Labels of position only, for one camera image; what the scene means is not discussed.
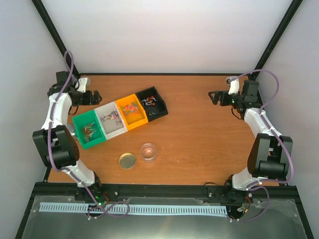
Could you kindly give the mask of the yellow plastic bin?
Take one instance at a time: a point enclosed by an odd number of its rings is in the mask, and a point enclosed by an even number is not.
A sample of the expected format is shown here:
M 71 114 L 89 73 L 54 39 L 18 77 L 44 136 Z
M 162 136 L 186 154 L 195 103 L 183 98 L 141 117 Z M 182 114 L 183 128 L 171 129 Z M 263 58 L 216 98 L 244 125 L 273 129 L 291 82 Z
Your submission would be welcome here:
M 133 130 L 147 124 L 148 117 L 136 94 L 115 101 L 127 130 Z

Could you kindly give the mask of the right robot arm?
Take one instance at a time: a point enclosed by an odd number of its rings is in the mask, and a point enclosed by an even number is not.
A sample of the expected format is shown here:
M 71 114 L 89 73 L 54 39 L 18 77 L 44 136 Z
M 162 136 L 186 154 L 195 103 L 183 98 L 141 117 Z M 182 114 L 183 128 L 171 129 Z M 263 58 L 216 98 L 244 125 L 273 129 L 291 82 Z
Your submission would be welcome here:
M 224 183 L 223 197 L 233 203 L 243 198 L 252 187 L 264 182 L 288 182 L 287 176 L 293 175 L 293 141 L 277 131 L 267 118 L 258 98 L 258 82 L 245 80 L 242 89 L 239 88 L 237 77 L 229 77 L 226 82 L 229 90 L 209 92 L 209 97 L 214 105 L 231 106 L 235 109 L 255 137 L 247 167 L 229 176 Z

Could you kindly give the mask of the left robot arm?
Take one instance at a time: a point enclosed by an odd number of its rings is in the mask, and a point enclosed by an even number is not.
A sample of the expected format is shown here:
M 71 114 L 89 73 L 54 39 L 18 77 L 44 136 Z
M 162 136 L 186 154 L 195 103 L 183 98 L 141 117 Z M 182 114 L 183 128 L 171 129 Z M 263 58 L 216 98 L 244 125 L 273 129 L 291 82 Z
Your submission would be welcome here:
M 67 71 L 56 73 L 57 82 L 47 92 L 49 108 L 40 130 L 33 132 L 32 139 L 43 164 L 69 175 L 79 188 L 87 188 L 92 200 L 103 197 L 104 188 L 97 174 L 80 160 L 77 143 L 67 128 L 72 106 L 98 105 L 102 98 L 98 91 L 88 91 L 89 80 L 80 78 L 75 83 Z

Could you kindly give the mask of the green plastic bin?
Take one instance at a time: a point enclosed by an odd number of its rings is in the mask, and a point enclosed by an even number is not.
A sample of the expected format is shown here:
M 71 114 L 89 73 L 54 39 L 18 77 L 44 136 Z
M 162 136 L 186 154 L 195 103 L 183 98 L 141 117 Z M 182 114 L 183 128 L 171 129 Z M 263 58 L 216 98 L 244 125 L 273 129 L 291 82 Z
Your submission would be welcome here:
M 75 134 L 83 149 L 89 149 L 106 141 L 101 124 L 94 110 L 72 118 Z

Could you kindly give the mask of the black plastic bin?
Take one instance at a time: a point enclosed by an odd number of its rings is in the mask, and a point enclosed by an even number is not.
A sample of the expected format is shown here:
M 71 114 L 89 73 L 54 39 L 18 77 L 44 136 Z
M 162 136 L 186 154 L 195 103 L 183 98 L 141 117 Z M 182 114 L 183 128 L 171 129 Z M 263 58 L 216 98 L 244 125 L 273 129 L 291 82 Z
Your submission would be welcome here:
M 152 86 L 139 91 L 136 96 L 146 112 L 148 121 L 154 121 L 168 114 L 165 101 L 158 93 L 156 87 Z

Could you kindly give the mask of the white plastic bin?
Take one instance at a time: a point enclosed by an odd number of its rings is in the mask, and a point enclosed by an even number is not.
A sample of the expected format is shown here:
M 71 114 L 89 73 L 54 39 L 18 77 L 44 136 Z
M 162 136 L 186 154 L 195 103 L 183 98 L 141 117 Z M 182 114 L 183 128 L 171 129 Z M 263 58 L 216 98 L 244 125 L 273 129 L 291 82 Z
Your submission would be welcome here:
M 110 102 L 94 109 L 106 140 L 126 133 L 127 127 L 116 102 Z

